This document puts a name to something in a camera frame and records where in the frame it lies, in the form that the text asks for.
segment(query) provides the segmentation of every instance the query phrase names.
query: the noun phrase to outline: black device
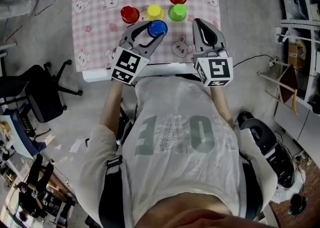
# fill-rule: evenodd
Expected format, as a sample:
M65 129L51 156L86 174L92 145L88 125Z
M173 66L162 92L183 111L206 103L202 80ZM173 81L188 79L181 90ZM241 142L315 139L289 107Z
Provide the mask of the black device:
M239 114L237 120L241 130L251 130L255 143L276 173L278 184L290 188L295 181L293 161L285 147L277 142L273 131L247 111Z
M65 61L56 76L51 76L48 69L51 64L47 62L44 64L44 69L39 65L34 65L22 75L0 77L0 98L5 99L0 105L27 99L29 110L33 111L40 123L58 117L67 109L67 106L62 106L58 91L78 96L83 93L81 90L72 91L58 84L65 66L71 64L70 59ZM6 100L8 97L18 96L23 90L25 97Z

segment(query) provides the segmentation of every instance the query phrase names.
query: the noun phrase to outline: black chair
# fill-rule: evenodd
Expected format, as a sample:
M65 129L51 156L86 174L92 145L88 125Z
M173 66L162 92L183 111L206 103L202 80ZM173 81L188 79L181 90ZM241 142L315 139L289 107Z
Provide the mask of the black chair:
M47 62L44 64L44 69L39 65L34 65L22 75L0 77L0 98L5 99L4 103L0 103L0 105L27 99L28 106L40 123L58 117L67 109L67 106L62 106L58 91L78 96L83 94L81 90L75 92L58 84L65 66L71 64L70 59L65 61L56 76L51 76L48 69L51 64ZM8 97L18 96L23 89L26 94L25 97L6 100Z

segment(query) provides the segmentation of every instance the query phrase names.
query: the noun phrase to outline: desk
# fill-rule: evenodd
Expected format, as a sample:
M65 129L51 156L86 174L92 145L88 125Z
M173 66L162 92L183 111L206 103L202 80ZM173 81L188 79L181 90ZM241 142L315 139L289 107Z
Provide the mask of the desk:
M109 80L112 50L129 26L121 18L121 9L132 6L139 10L139 21L146 20L149 5L158 4L164 11L168 32L151 56L149 65L139 76L196 73L193 55L192 22L203 18L220 28L219 0L187 0L186 18L174 22L168 17L170 0L72 0L72 34L75 66L87 82ZM152 38L142 32L135 44L148 44Z
M0 121L7 122L12 131L12 139L9 142L7 142L6 145L7 144L13 145L17 153L23 156L26 156L27 158L33 159L31 154L29 153L29 151L21 141L10 115L0 115Z

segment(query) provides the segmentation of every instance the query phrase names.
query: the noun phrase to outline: white t-shirt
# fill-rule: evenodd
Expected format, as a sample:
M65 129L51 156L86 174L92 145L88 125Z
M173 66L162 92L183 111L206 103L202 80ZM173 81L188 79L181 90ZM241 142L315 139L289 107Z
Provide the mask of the white t-shirt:
M122 147L134 225L158 201L184 192L215 195L237 216L237 138L207 89L181 77L148 77L135 88L139 116ZM115 148L114 134L97 126L75 189L97 223L106 162Z

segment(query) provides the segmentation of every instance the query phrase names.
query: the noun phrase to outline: white table edge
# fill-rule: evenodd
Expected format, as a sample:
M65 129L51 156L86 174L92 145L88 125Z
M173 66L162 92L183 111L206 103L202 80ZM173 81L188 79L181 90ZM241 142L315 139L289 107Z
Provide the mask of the white table edge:
M195 74L197 71L193 63L169 63L169 64L151 64L142 70L138 77L155 75L173 75L173 74ZM95 69L82 72L83 79L86 82L97 82L111 80L111 69Z

